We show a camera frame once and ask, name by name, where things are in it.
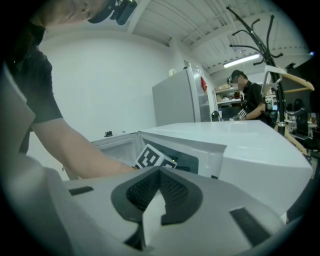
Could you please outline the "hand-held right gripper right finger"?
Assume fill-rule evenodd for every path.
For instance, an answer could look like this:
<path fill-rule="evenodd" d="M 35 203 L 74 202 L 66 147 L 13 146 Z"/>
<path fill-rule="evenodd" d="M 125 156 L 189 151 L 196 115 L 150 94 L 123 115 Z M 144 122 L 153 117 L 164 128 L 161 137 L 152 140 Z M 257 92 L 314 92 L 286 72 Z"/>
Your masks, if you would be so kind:
<path fill-rule="evenodd" d="M 238 256 L 284 228 L 268 206 L 217 179 L 160 168 L 153 175 L 165 202 L 149 236 L 153 256 Z"/>

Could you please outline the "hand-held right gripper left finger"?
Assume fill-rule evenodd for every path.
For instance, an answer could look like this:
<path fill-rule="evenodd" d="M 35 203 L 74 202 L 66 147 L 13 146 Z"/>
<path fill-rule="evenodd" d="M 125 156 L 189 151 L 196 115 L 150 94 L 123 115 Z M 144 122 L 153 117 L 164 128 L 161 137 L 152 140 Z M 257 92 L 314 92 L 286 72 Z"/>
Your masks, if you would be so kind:
<path fill-rule="evenodd" d="M 137 251 L 161 254 L 161 170 L 64 181 L 76 202 L 109 236 Z"/>

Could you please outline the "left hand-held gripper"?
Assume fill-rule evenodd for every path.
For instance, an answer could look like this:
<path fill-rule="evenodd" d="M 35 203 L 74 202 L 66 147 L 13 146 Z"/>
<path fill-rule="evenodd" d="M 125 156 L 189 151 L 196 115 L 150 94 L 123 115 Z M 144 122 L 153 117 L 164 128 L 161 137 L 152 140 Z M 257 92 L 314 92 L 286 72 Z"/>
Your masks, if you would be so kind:
<path fill-rule="evenodd" d="M 154 166 L 175 169 L 177 167 L 177 162 L 150 144 L 146 144 L 142 152 L 135 160 L 134 168 L 138 170 Z"/>

